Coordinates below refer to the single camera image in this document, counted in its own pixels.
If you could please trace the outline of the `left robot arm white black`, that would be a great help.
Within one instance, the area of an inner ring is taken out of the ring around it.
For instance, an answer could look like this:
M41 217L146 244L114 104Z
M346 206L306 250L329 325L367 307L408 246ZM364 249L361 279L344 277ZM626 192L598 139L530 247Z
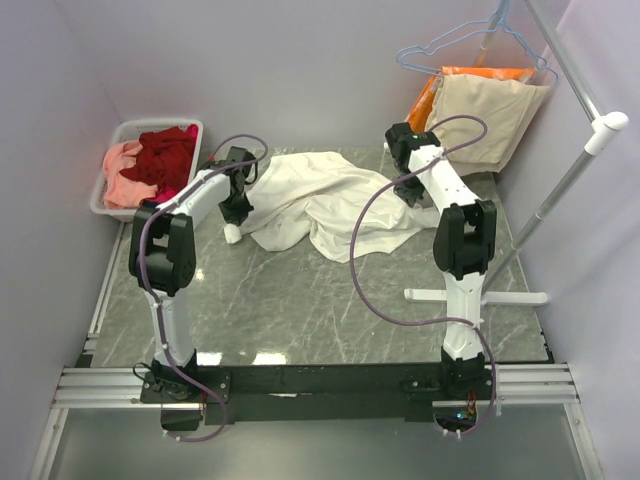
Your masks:
M134 215L129 272L151 311L155 336L151 372L176 401L193 399L200 388L186 296L196 272L196 227L217 208L227 241L240 239L240 226L254 210L246 187L257 179L261 159L232 146L225 158L207 162L171 199L144 205Z

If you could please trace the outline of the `white floral print t-shirt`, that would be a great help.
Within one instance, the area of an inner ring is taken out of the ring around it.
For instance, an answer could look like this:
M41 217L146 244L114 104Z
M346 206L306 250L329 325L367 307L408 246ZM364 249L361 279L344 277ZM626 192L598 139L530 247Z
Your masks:
M273 252L308 237L325 258L346 263L357 218L388 183L383 175L358 168L337 152L274 156L247 193L254 210L239 233ZM354 255L391 253L420 230L437 227L439 218L435 208L410 207L387 190L365 214Z

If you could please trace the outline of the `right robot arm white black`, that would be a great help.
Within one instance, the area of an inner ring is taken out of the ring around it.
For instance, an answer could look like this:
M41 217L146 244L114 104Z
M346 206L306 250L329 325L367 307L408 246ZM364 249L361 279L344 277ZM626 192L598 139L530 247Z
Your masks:
M439 215L432 254L445 281L447 323L438 386L460 399L489 381L476 329L481 323L482 287L494 258L497 207L473 193L446 159L432 132L416 133L406 122L385 133L401 179L394 193L409 206L425 195Z

